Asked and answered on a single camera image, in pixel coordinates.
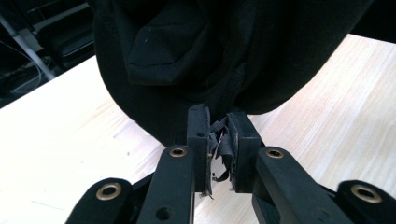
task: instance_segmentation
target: light wood surface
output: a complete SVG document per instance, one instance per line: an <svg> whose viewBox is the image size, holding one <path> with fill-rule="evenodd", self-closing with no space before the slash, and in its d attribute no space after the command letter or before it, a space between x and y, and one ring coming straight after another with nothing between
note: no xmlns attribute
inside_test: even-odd
<svg viewBox="0 0 396 224"><path fill-rule="evenodd" d="M396 197L396 46L349 35L279 109L251 120L320 184L360 179ZM0 109L0 223L64 223L93 183L131 183L163 147L108 95L95 58ZM251 197L214 185L195 223L257 223Z"/></svg>

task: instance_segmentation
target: black cloth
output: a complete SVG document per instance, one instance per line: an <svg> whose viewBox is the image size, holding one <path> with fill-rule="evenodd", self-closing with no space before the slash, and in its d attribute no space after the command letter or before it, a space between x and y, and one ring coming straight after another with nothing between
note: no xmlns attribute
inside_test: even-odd
<svg viewBox="0 0 396 224"><path fill-rule="evenodd" d="M90 0L99 68L131 118L172 145L187 110L271 111L328 60L371 0Z"/></svg>

